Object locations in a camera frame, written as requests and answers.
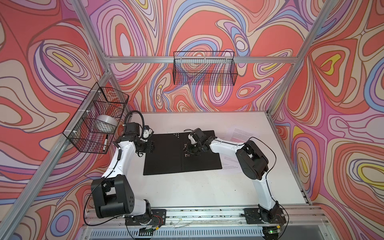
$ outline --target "wire basket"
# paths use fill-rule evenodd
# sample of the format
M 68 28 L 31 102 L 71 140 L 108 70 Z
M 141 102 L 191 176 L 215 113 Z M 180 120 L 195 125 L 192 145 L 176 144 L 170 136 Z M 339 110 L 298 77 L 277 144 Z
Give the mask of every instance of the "wire basket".
M 233 51 L 175 51 L 173 83 L 234 86 L 237 78 L 234 55 Z
M 99 86 L 80 120 L 63 134 L 79 152 L 107 153 L 128 98 L 119 90 Z M 109 121 L 100 118 L 103 115 L 109 116 Z

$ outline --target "white table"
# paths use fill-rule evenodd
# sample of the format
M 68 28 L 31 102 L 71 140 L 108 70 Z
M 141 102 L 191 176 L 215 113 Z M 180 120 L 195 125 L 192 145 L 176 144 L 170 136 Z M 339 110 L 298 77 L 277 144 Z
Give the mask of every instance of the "white table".
M 182 132 L 201 128 L 225 136 L 234 126 L 251 130 L 256 137 L 273 149 L 277 162 L 268 174 L 272 195 L 280 204 L 305 204 L 286 158 L 264 112 L 230 113 L 145 113 L 145 124 L 155 134 Z M 138 114 L 131 122 L 141 124 Z M 263 144 L 258 147 L 269 159 L 271 168 L 275 157 Z M 151 207 L 206 207 L 257 205 L 258 197 L 252 181 L 243 173 L 222 174 L 221 170 L 143 175 L 145 155 L 135 157 L 129 166 L 127 179 L 135 198 L 147 199 Z

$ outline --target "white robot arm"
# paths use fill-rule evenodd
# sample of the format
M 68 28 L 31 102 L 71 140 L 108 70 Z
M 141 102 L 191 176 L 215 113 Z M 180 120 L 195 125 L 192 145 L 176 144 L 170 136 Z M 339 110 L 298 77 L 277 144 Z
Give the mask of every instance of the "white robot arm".
M 192 131 L 188 138 L 191 143 L 185 146 L 186 154 L 200 155 L 201 152 L 210 149 L 215 153 L 237 157 L 243 173 L 252 179 L 258 194 L 261 220 L 270 223 L 275 219 L 279 204 L 272 198 L 266 182 L 268 159 L 253 141 L 242 143 L 223 141 L 217 137 L 207 137 L 200 128 Z
M 143 136 L 139 137 L 138 123 L 127 123 L 125 129 L 125 133 L 114 142 L 116 152 L 109 167 L 101 178 L 92 181 L 96 215 L 104 218 L 125 214 L 150 219 L 152 213 L 149 202 L 135 198 L 125 173 L 134 154 L 152 152 L 154 145 L 152 141 L 147 141 L 148 129 L 144 129 Z

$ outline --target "metal extrusion bar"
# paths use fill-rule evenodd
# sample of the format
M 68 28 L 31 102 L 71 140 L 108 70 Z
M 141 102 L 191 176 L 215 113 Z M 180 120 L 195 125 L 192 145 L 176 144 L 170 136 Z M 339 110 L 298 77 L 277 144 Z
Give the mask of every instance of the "metal extrusion bar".
M 87 11 L 85 10 L 84 5 L 82 4 L 81 0 L 72 0 L 72 5 L 73 5 L 73 8 L 74 8 L 77 16 L 79 17 L 81 24 L 84 27 L 87 38 L 90 40 L 92 47 L 95 49 L 96 54 L 97 54 L 101 64 L 104 67 L 104 70 L 105 71 L 111 71 L 111 68 L 109 67 L 109 64 L 107 63 L 107 61 L 105 59 L 105 53 L 103 51 L 103 48 L 100 45 L 99 38 L 97 37 L 97 35 L 93 29 L 91 20 L 88 16 Z M 114 88 L 121 90 L 120 85 L 117 82 L 114 74 L 112 75 L 112 78 L 111 78 L 111 85 Z
M 111 73 L 109 71 L 104 73 L 104 75 L 98 81 L 99 85 L 105 86 L 110 77 Z M 72 129 L 73 125 L 81 118 L 83 112 L 80 110 L 85 110 L 88 107 L 94 95 L 96 94 L 97 89 L 98 86 L 95 85 L 94 89 L 90 91 L 87 98 L 84 100 L 84 102 L 79 107 L 78 111 L 75 113 L 67 129 Z M 15 203 L 12 205 L 11 209 L 7 212 L 2 222 L 0 223 L 0 240 L 8 240 L 12 238 L 13 233 L 19 226 L 29 207 L 35 200 L 37 194 L 44 186 L 48 177 L 51 175 L 54 167 L 60 160 L 61 156 L 63 155 L 69 144 L 69 140 L 63 134 L 56 141 L 55 145 L 52 147 L 52 150 L 45 157 L 44 161 L 36 170 L 31 180 L 29 180 L 28 184 L 25 186 L 20 196 L 17 198 Z
M 305 55 L 309 51 L 312 43 L 314 42 L 315 38 L 317 37 L 317 34 L 320 32 L 322 26 L 324 25 L 327 17 L 329 16 L 330 12 L 332 11 L 333 7 L 337 3 L 338 0 L 326 0 L 323 7 L 321 8 L 319 15 L 317 16 L 316 20 L 314 21 L 312 28 L 310 29 L 307 37 L 305 38 L 298 54 L 298 60 L 292 67 L 292 70 L 287 73 L 285 78 L 283 79 L 283 82 L 281 83 L 280 87 L 277 89 L 275 95 L 273 96 L 272 102 L 268 107 L 267 112 L 270 113 L 276 105 L 279 103 L 279 99 L 282 97 L 282 95 L 285 93 L 288 85 L 291 83 L 292 79 L 294 78 L 296 72 L 298 71 L 302 61 L 304 60 Z
M 172 56 L 119 56 L 105 57 L 107 63 L 173 63 Z M 235 63 L 295 63 L 297 57 L 233 57 Z
M 284 144 L 283 144 L 283 140 L 281 139 L 281 137 L 280 137 L 279 134 L 277 133 L 277 128 L 276 128 L 275 123 L 273 122 L 271 116 L 269 116 L 267 113 L 265 114 L 265 116 L 266 116 L 266 118 L 268 119 L 268 122 L 269 122 L 269 124 L 270 124 L 270 126 L 271 126 L 271 128 L 272 128 L 272 130 L 273 130 L 273 133 L 274 133 L 275 136 L 276 136 L 277 141 L 279 142 L 280 148 L 281 148 L 281 150 L 283 151 L 283 154 L 284 154 L 284 156 L 285 156 L 285 159 L 286 159 L 287 162 L 288 162 L 288 165 L 289 165 L 289 167 L 290 167 L 290 169 L 291 169 L 291 172 L 292 172 L 292 174 L 293 174 L 293 176 L 294 176 L 294 178 L 295 178 L 295 180 L 296 180 L 296 182 L 297 182 L 297 185 L 298 185 L 299 188 L 301 189 L 301 192 L 304 193 L 305 198 L 306 198 L 306 201 L 307 201 L 310 205 L 312 205 L 311 198 L 309 197 L 307 191 L 305 190 L 304 185 L 303 185 L 303 182 L 301 181 L 301 179 L 300 179 L 300 177 L 299 177 L 299 175 L 298 175 L 298 173 L 297 173 L 297 170 L 295 169 L 295 167 L 294 167 L 293 164 L 292 164 L 293 161 L 291 160 L 291 157 L 290 157 L 290 155 L 288 154 L 288 152 L 287 152 L 287 150 L 286 150 L 286 148 L 285 148 L 285 146 L 284 146 Z

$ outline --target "psychedelic wallpaper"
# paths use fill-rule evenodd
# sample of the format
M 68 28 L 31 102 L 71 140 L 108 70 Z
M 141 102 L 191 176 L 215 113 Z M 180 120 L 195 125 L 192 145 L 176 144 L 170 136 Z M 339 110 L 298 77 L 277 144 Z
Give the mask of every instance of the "psychedelic wallpaper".
M 108 56 L 233 50 L 296 56 L 322 1 L 95 0 L 85 3 Z M 141 111 L 265 111 L 288 64 L 237 64 L 235 86 L 174 86 L 173 64 L 116 63 L 129 105 Z
M 0 220 L 102 74 L 69 1 L 0 1 Z M 13 239 L 72 239 L 111 154 L 69 147 Z
M 85 1 L 108 56 L 173 56 L 232 49 L 236 56 L 296 56 L 323 1 Z
M 244 64 L 234 86 L 174 85 L 173 64 L 114 64 L 113 73 L 140 111 L 265 111 L 289 69 L 284 63 Z
M 339 1 L 273 115 L 340 239 L 384 239 L 383 39 L 383 1 Z

